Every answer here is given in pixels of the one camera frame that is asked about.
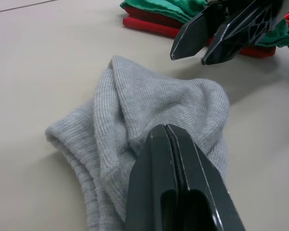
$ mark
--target red towel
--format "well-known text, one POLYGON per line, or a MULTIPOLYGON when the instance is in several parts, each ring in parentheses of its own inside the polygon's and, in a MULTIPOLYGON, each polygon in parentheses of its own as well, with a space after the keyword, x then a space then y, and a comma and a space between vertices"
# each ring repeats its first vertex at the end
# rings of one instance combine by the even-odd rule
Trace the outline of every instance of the red towel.
MULTIPOLYGON (((128 28, 175 38, 183 26, 183 23, 178 20, 163 16, 159 13, 147 12, 135 7, 125 7, 125 11, 129 16, 123 19, 123 25, 128 28)), ((240 54, 263 58, 274 55, 275 50, 276 47, 245 47, 241 50, 240 54)))

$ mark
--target table surface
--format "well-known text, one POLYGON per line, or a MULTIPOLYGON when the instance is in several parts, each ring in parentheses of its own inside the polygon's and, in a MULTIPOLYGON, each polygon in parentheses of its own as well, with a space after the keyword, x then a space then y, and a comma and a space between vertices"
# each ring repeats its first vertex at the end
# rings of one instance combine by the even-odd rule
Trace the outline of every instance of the table surface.
MULTIPOLYGON (((39 0, 0 0, 0 10, 39 0)), ((119 1, 0 12, 0 231, 84 231, 79 183, 44 130, 93 96, 115 54, 227 92, 227 186, 247 230, 289 230, 289 50, 213 66, 171 61, 172 40, 122 26, 119 1)))

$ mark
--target green cloth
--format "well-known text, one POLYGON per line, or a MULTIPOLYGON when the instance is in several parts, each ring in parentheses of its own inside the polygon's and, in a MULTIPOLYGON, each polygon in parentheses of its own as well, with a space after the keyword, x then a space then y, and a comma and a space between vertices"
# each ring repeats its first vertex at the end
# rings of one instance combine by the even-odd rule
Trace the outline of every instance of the green cloth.
MULTIPOLYGON (((144 11, 159 13, 187 23, 204 9, 206 0, 125 0, 121 7, 132 6, 144 11)), ((257 45, 283 47, 289 45, 289 31, 286 20, 282 20, 272 32, 267 33, 257 45)))

